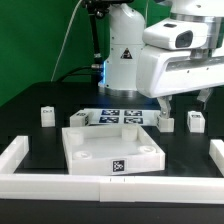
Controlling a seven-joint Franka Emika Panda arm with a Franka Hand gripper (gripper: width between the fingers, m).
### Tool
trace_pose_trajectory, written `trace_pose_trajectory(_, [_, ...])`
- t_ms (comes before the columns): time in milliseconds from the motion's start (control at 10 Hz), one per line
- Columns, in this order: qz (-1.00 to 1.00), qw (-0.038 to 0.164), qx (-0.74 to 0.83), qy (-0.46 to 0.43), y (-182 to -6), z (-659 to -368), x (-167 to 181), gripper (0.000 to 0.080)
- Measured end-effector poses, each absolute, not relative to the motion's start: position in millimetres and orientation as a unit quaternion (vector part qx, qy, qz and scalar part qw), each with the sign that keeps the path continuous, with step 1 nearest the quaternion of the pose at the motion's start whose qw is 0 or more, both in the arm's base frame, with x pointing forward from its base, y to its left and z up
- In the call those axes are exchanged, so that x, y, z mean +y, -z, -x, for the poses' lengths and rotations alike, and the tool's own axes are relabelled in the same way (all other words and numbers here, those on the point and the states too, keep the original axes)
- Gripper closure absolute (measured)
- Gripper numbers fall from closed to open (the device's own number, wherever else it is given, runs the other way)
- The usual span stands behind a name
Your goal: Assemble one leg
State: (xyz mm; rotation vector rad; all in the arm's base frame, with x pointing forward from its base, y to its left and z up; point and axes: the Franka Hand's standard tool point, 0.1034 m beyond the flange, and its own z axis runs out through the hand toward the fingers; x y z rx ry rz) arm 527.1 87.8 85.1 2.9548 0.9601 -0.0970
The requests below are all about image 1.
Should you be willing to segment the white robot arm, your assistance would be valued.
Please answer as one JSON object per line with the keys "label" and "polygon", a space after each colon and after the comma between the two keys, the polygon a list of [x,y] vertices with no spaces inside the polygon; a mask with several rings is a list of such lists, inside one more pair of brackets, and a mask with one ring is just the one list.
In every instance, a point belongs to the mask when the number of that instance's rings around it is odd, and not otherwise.
{"label": "white robot arm", "polygon": [[174,94],[198,90],[205,102],[224,85],[224,0],[154,1],[171,10],[152,26],[125,3],[110,6],[110,53],[99,88],[156,98],[167,118]]}

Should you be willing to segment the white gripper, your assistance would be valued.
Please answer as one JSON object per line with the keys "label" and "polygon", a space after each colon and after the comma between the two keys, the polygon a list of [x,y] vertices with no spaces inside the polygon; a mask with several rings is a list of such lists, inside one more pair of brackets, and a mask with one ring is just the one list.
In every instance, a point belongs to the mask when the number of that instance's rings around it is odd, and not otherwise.
{"label": "white gripper", "polygon": [[162,118],[170,117],[169,95],[202,89],[197,100],[206,109],[213,93],[211,87],[224,85],[224,47],[215,49],[210,58],[203,60],[192,60],[190,54],[190,50],[169,51],[152,46],[141,51],[136,87],[144,96],[158,97]]}

